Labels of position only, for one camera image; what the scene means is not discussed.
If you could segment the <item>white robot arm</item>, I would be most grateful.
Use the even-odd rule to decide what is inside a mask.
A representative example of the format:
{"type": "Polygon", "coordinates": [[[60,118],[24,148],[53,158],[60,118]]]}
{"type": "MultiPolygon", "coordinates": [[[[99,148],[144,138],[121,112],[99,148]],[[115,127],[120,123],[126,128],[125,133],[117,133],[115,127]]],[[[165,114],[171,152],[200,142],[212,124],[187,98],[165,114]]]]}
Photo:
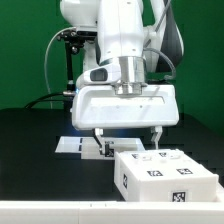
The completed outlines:
{"type": "Polygon", "coordinates": [[[106,129],[149,128],[158,142],[162,128],[179,120],[174,74],[155,84],[148,72],[174,71],[183,42],[171,0],[150,0],[155,23],[144,26],[142,0],[61,0],[63,17],[84,40],[83,72],[76,81],[72,123],[91,130],[85,159],[111,158],[133,141],[103,136],[106,129]]]}

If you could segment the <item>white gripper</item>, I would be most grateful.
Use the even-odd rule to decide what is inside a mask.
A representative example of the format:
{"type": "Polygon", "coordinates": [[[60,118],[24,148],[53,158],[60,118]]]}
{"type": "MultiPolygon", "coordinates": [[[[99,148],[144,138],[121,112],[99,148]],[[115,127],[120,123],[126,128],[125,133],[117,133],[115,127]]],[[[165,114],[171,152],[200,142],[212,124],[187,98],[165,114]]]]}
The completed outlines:
{"type": "Polygon", "coordinates": [[[151,128],[151,141],[159,148],[161,126],[176,125],[179,113],[173,85],[141,86],[139,95],[117,95],[114,84],[121,78],[118,65],[106,65],[79,76],[73,99],[72,124],[79,130],[93,130],[104,153],[102,129],[151,128]]]}

